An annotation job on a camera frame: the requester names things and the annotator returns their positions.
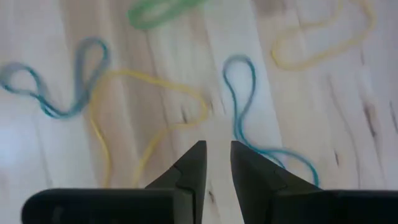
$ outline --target yellow string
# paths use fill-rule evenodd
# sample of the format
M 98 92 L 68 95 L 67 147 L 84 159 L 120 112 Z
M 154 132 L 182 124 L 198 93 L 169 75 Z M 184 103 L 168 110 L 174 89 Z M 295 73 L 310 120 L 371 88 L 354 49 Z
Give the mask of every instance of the yellow string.
M 352 0 L 352 1 L 357 2 L 363 8 L 365 15 L 369 18 L 369 25 L 365 31 L 347 41 L 341 42 L 338 45 L 331 47 L 318 54 L 315 54 L 314 56 L 301 62 L 296 62 L 296 63 L 286 62 L 279 55 L 278 52 L 282 47 L 283 40 L 288 39 L 299 32 L 326 27 L 329 24 L 335 22 L 343 10 L 343 0 L 338 0 L 337 10 L 334 13 L 334 15 L 332 15 L 329 19 L 320 22 L 309 22 L 306 24 L 302 24 L 298 27 L 291 27 L 277 36 L 271 48 L 271 55 L 276 65 L 284 70 L 296 71 L 296 72 L 302 71 L 312 66 L 315 66 L 316 64 L 320 63 L 322 60 L 341 54 L 344 51 L 348 50 L 351 46 L 362 42 L 376 26 L 376 15 L 374 13 L 373 8 L 370 6 L 367 0 Z
M 161 129 L 158 131 L 155 136 L 150 140 L 148 146 L 146 147 L 144 151 L 144 155 L 142 159 L 139 162 L 138 168 L 135 169 L 134 171 L 134 176 L 133 176 L 133 181 L 132 181 L 132 186 L 137 187 L 139 179 L 141 178 L 142 172 L 144 171 L 144 168 L 150 159 L 150 156 L 154 152 L 156 146 L 160 141 L 171 131 L 175 129 L 182 129 L 182 128 L 189 128 L 192 126 L 196 126 L 200 124 L 201 122 L 205 121 L 208 117 L 208 107 L 206 105 L 206 101 L 203 99 L 201 94 L 194 90 L 193 88 L 183 85 L 183 84 L 178 84 L 178 83 L 172 83 L 168 82 L 159 78 L 152 77 L 150 75 L 146 75 L 140 72 L 134 72 L 134 71 L 129 71 L 129 70 L 121 70 L 121 71 L 110 71 L 106 75 L 102 76 L 100 80 L 98 80 L 98 84 L 96 88 L 93 90 L 92 96 L 91 96 L 91 102 L 89 105 L 89 113 L 90 113 L 90 123 L 91 126 L 94 129 L 94 132 L 98 138 L 99 143 L 101 144 L 103 154 L 104 154 L 104 159 L 105 159 L 105 178 L 104 178 L 104 187 L 109 187 L 110 185 L 110 179 L 111 179 L 111 170 L 112 170 L 112 162 L 111 162 L 111 155 L 109 151 L 109 147 L 104 139 L 103 133 L 101 132 L 100 127 L 98 126 L 98 123 L 95 120 L 95 113 L 98 110 L 98 103 L 99 99 L 101 99 L 101 94 L 104 92 L 104 84 L 107 83 L 107 80 L 110 78 L 113 78 L 115 76 L 120 76 L 120 75 L 125 75 L 129 77 L 133 77 L 139 80 L 142 80 L 144 82 L 161 86 L 164 88 L 168 88 L 171 90 L 177 90 L 182 93 L 186 93 L 190 95 L 192 98 L 200 102 L 201 105 L 201 111 L 200 115 L 197 119 L 189 122 L 189 123 L 177 123 L 169 126 L 168 128 Z

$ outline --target wooden floor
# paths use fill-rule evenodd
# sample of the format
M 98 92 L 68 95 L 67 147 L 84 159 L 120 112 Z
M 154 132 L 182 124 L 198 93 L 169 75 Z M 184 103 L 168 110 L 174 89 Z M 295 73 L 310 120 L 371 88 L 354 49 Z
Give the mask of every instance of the wooden floor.
M 335 24 L 292 37 L 282 53 L 302 60 L 361 32 L 368 21 L 353 2 L 345 2 Z M 73 99 L 75 46 L 95 35 L 109 44 L 112 68 L 197 88 L 210 106 L 210 119 L 164 139 L 140 185 L 163 173 L 196 141 L 207 140 L 203 223 L 242 223 L 229 164 L 232 101 L 221 76 L 223 62 L 232 54 L 250 56 L 259 74 L 245 124 L 253 142 L 305 155 L 324 189 L 398 190 L 398 1 L 371 4 L 377 26 L 364 42 L 316 67 L 286 72 L 270 56 L 277 34 L 330 16 L 335 0 L 207 0 L 147 32 L 129 26 L 131 0 L 0 0 L 0 63 L 33 66 L 52 100 L 67 108 Z M 244 101 L 249 70 L 236 66 L 231 78 Z M 26 74 L 14 83 L 34 89 Z M 33 99 L 6 91 L 0 91 L 0 102 L 0 223 L 19 223 L 24 200 L 40 190 L 100 187 L 102 154 L 86 115 L 57 121 Z M 194 118 L 198 110 L 196 102 L 179 93 L 131 78 L 114 80 L 99 111 L 114 162 L 112 187 L 131 187 L 132 172 L 152 135 Z M 285 163 L 311 181 L 302 164 Z

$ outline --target blue string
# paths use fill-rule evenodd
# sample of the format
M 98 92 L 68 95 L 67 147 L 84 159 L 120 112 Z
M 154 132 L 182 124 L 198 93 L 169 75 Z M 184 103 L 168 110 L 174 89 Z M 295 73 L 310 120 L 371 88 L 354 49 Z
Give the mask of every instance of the blue string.
M 252 85 L 251 85 L 251 91 L 249 95 L 249 99 L 246 102 L 246 104 L 243 107 L 242 112 L 238 111 L 238 101 L 236 98 L 236 94 L 234 91 L 234 88 L 232 87 L 231 83 L 228 80 L 228 70 L 230 66 L 236 62 L 242 62 L 245 63 L 251 70 L 251 80 L 252 80 Z M 316 186 L 319 186 L 319 177 L 317 174 L 317 171 L 315 170 L 314 166 L 311 164 L 310 161 L 308 161 L 306 158 L 301 156 L 300 154 L 292 151 L 287 151 L 287 150 L 282 150 L 282 149 L 261 149 L 257 146 L 254 146 L 251 144 L 245 137 L 244 135 L 244 119 L 250 109 L 250 106 L 252 105 L 254 94 L 256 92 L 256 69 L 254 68 L 253 63 L 251 62 L 250 58 L 245 55 L 234 55 L 231 56 L 230 58 L 227 59 L 224 63 L 224 69 L 223 69 L 223 78 L 224 81 L 229 88 L 232 99 L 233 99 L 233 109 L 234 109 L 234 137 L 236 140 L 243 142 L 245 145 L 247 145 L 249 148 L 252 150 L 256 151 L 257 153 L 260 153 L 262 155 L 267 156 L 268 158 L 273 159 L 278 165 L 286 169 L 285 165 L 278 159 L 275 154 L 285 154 L 290 157 L 293 157 L 301 162 L 303 162 L 312 172 L 313 175 L 313 183 Z
M 84 83 L 83 81 L 83 71 L 85 66 L 85 57 L 86 53 L 92 47 L 99 45 L 103 51 L 102 59 L 96 65 L 94 70 L 91 73 L 89 80 Z M 83 108 L 88 104 L 90 100 L 90 93 L 95 87 L 96 81 L 99 77 L 105 72 L 107 67 L 109 66 L 109 51 L 106 44 L 99 38 L 90 37 L 82 40 L 79 43 L 78 49 L 76 51 L 75 58 L 75 101 L 72 103 L 71 107 L 62 111 L 56 108 L 49 100 L 47 99 L 47 87 L 40 75 L 30 66 L 25 65 L 19 62 L 11 62 L 0 70 L 0 85 L 10 93 L 22 95 L 22 96 L 30 96 L 35 98 L 40 103 L 40 107 L 43 112 L 55 119 L 67 119 L 75 116 L 80 113 Z M 37 92 L 31 90 L 24 90 L 20 88 L 13 87 L 11 85 L 11 78 L 14 74 L 20 71 L 27 71 L 34 81 L 36 82 Z

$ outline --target wood grain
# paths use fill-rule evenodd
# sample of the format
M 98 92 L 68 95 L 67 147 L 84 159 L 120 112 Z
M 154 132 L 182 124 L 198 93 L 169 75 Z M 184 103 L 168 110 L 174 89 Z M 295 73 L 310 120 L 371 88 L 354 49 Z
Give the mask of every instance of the wood grain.
M 398 2 L 371 1 L 378 18 L 371 35 L 302 72 L 277 68 L 271 45 L 290 26 L 330 16 L 336 8 L 333 0 L 209 0 L 148 31 L 129 25 L 126 12 L 133 3 L 0 0 L 0 63 L 16 60 L 33 66 L 46 81 L 52 101 L 67 108 L 73 100 L 75 47 L 94 35 L 108 43 L 112 69 L 138 70 L 199 90 L 209 105 L 210 119 L 167 136 L 140 186 L 163 173 L 196 141 L 206 140 L 203 223 L 243 222 L 229 161 L 232 101 L 221 74 L 223 62 L 232 54 L 250 56 L 258 74 L 258 93 L 245 124 L 252 141 L 303 154 L 315 164 L 325 189 L 398 189 Z M 347 2 L 334 24 L 297 34 L 281 53 L 289 60 L 303 60 L 349 39 L 366 24 L 361 9 Z M 100 52 L 89 55 L 88 71 Z M 231 79 L 239 102 L 244 102 L 249 70 L 236 65 Z M 26 75 L 14 83 L 34 89 Z M 0 221 L 18 223 L 24 200 L 39 190 L 100 187 L 103 155 L 85 114 L 56 121 L 32 99 L 2 91 L 0 100 Z M 130 188 L 133 170 L 153 134 L 194 118 L 198 109 L 181 93 L 128 77 L 113 80 L 96 117 L 111 148 L 112 187 Z M 312 180 L 301 163 L 284 161 L 294 174 Z

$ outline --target string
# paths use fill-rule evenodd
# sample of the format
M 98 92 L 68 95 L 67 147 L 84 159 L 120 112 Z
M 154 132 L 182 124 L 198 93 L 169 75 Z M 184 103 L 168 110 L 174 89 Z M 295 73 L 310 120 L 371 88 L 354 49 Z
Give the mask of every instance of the string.
M 190 9 L 204 0 L 140 0 L 131 6 L 127 13 L 130 25 L 136 29 L 147 30 L 179 16 L 184 10 Z M 157 7 L 170 6 L 155 17 L 145 20 L 145 14 L 155 11 Z
M 103 55 L 102 59 L 96 65 L 91 73 L 91 77 L 86 83 L 83 81 L 83 71 L 85 67 L 85 57 L 86 52 L 93 48 L 99 46 L 102 49 Z M 29 96 L 35 98 L 39 103 L 43 112 L 55 119 L 66 119 L 77 115 L 82 111 L 82 109 L 88 104 L 90 99 L 90 92 L 94 88 L 97 79 L 104 73 L 109 65 L 109 51 L 105 43 L 96 37 L 90 37 L 84 39 L 78 45 L 78 50 L 75 55 L 75 100 L 72 105 L 66 111 L 58 109 L 56 106 L 51 104 L 50 100 L 47 98 L 47 86 L 43 82 L 40 75 L 30 66 L 19 62 L 11 62 L 0 70 L 0 85 L 9 93 Z M 36 83 L 36 91 L 16 88 L 11 85 L 11 80 L 13 75 L 17 72 L 28 72 L 32 76 Z
M 298 27 L 291 27 L 277 36 L 271 48 L 271 55 L 272 58 L 274 59 L 275 64 L 279 68 L 284 70 L 290 70 L 296 72 L 306 70 L 312 66 L 319 64 L 323 60 L 326 60 L 328 58 L 334 57 L 336 55 L 345 52 L 351 46 L 357 45 L 360 42 L 362 42 L 364 39 L 366 39 L 369 33 L 376 26 L 376 15 L 374 13 L 373 8 L 370 6 L 367 0 L 352 0 L 352 1 L 357 2 L 363 8 L 365 15 L 369 18 L 369 25 L 365 31 L 363 31 L 357 36 L 354 36 L 349 40 L 340 42 L 338 45 L 330 47 L 329 49 L 317 53 L 301 62 L 295 62 L 295 63 L 287 62 L 283 57 L 280 56 L 279 50 L 282 47 L 283 40 L 291 38 L 300 32 L 326 27 L 331 23 L 335 22 L 343 10 L 343 0 L 338 0 L 337 10 L 329 19 L 320 22 L 309 22 L 301 24 Z
M 252 80 L 251 91 L 250 91 L 248 101 L 244 105 L 243 110 L 241 112 L 239 112 L 239 110 L 238 110 L 238 100 L 237 100 L 237 97 L 235 94 L 235 90 L 232 87 L 232 84 L 229 82 L 229 79 L 228 79 L 228 71 L 229 71 L 230 66 L 232 66 L 232 64 L 238 63 L 238 62 L 245 63 L 250 68 L 251 80 Z M 260 148 L 258 146 L 255 146 L 254 144 L 250 143 L 250 141 L 246 138 L 246 136 L 244 134 L 244 119 L 246 118 L 246 115 L 249 112 L 249 109 L 252 105 L 253 98 L 256 93 L 256 80 L 257 80 L 256 69 L 254 68 L 253 63 L 251 62 L 251 59 L 245 55 L 234 55 L 234 56 L 231 56 L 230 58 L 228 58 L 227 61 L 225 61 L 225 63 L 224 63 L 223 78 L 224 78 L 224 81 L 225 81 L 229 91 L 231 92 L 232 99 L 233 99 L 233 111 L 234 111 L 233 133 L 234 133 L 234 137 L 236 138 L 236 140 L 243 142 L 245 145 L 247 145 L 252 150 L 273 159 L 274 161 L 276 161 L 276 163 L 278 165 L 280 165 L 284 169 L 286 169 L 285 165 L 283 165 L 283 163 L 280 161 L 280 159 L 278 159 L 275 156 L 275 154 L 285 154 L 287 156 L 290 156 L 290 157 L 293 157 L 294 159 L 299 160 L 300 162 L 303 162 L 312 172 L 313 184 L 316 186 L 319 186 L 319 177 L 318 177 L 318 173 L 317 173 L 316 169 L 314 168 L 314 166 L 312 165 L 312 163 L 310 161 L 308 161 L 306 158 L 301 156 L 299 153 L 296 153 L 293 151 L 288 151 L 288 150 L 282 150 L 282 149 Z
M 150 159 L 155 148 L 161 142 L 161 140 L 163 140 L 163 138 L 166 137 L 166 135 L 168 135 L 168 133 L 173 130 L 191 128 L 191 127 L 196 126 L 196 125 L 200 124 L 201 122 L 205 121 L 208 117 L 208 113 L 207 113 L 208 107 L 206 105 L 206 101 L 203 99 L 200 92 L 194 90 L 193 88 L 191 88 L 187 85 L 168 82 L 168 81 L 162 80 L 160 78 L 152 77 L 152 76 L 144 74 L 144 73 L 130 71 L 130 70 L 120 70 L 120 71 L 108 72 L 105 76 L 103 76 L 99 80 L 97 87 L 92 92 L 91 103 L 89 105 L 90 123 L 94 129 L 94 132 L 95 132 L 97 138 L 99 139 L 99 141 L 101 143 L 101 147 L 103 149 L 104 158 L 105 158 L 106 172 L 105 172 L 105 179 L 104 179 L 104 187 L 109 187 L 109 183 L 110 183 L 110 175 L 111 175 L 111 169 L 112 169 L 111 156 L 110 156 L 108 144 L 106 143 L 106 141 L 104 139 L 103 133 L 102 133 L 97 121 L 95 120 L 95 117 L 96 117 L 96 112 L 99 110 L 98 109 L 99 102 L 100 102 L 100 99 L 102 99 L 101 95 L 104 93 L 105 84 L 109 82 L 109 79 L 116 77 L 116 76 L 133 77 L 138 80 L 144 81 L 146 83 L 150 83 L 152 85 L 161 86 L 164 88 L 168 88 L 170 90 L 176 90 L 176 91 L 188 94 L 193 99 L 197 100 L 201 106 L 200 115 L 197 119 L 194 119 L 193 121 L 190 121 L 188 123 L 172 124 L 169 127 L 161 129 L 156 132 L 156 134 L 150 140 L 148 146 L 146 147 L 146 149 L 144 151 L 144 155 L 143 155 L 142 159 L 139 161 L 139 165 L 138 165 L 137 169 L 134 170 L 132 186 L 137 187 L 139 179 L 142 176 L 142 173 L 145 169 L 146 164 L 148 163 L 148 160 Z
M 83 70 L 85 66 L 86 52 L 92 47 L 95 47 L 96 45 L 99 45 L 101 47 L 103 51 L 103 57 L 100 60 L 100 62 L 97 64 L 95 69 L 92 71 L 89 80 L 86 83 L 84 83 Z M 103 88 L 105 86 L 105 83 L 107 83 L 110 78 L 119 75 L 134 77 L 136 79 L 142 80 L 144 82 L 153 85 L 162 86 L 164 88 L 186 93 L 195 100 L 199 101 L 201 105 L 201 112 L 197 119 L 194 119 L 189 123 L 172 124 L 168 128 L 164 128 L 158 131 L 156 135 L 150 140 L 148 146 L 144 151 L 144 155 L 139 162 L 138 168 L 134 171 L 133 186 L 136 187 L 143 173 L 143 170 L 148 160 L 150 159 L 150 156 L 152 155 L 152 153 L 154 152 L 156 146 L 160 143 L 160 141 L 169 132 L 173 130 L 190 128 L 206 120 L 208 116 L 207 115 L 208 108 L 206 105 L 206 101 L 203 99 L 200 92 L 194 90 L 193 88 L 187 85 L 168 82 L 159 78 L 152 77 L 150 75 L 129 71 L 129 70 L 106 72 L 109 62 L 110 62 L 109 50 L 106 44 L 101 39 L 96 37 L 90 37 L 82 40 L 79 43 L 75 54 L 75 101 L 71 105 L 71 107 L 66 111 L 62 111 L 56 108 L 53 104 L 51 104 L 51 102 L 49 102 L 49 100 L 47 99 L 47 87 L 45 86 L 45 83 L 42 81 L 42 78 L 33 68 L 23 63 L 11 62 L 3 66 L 3 68 L 0 70 L 0 85 L 5 90 L 7 90 L 12 94 L 30 96 L 35 98 L 40 103 L 40 107 L 43 110 L 43 112 L 55 119 L 67 119 L 77 115 L 88 104 L 91 98 L 91 103 L 89 106 L 90 124 L 94 129 L 95 135 L 98 138 L 99 143 L 101 144 L 101 148 L 104 154 L 104 161 L 105 161 L 105 178 L 104 178 L 103 187 L 109 187 L 110 185 L 110 179 L 112 173 L 111 153 L 108 144 L 106 143 L 106 140 L 103 136 L 103 133 L 100 130 L 100 127 L 98 126 L 94 117 L 96 116 L 95 113 L 98 110 L 97 107 L 99 104 L 100 96 L 101 94 L 103 94 Z M 26 71 L 28 72 L 28 74 L 32 76 L 32 78 L 36 83 L 37 92 L 15 88 L 11 85 L 12 76 L 20 71 Z

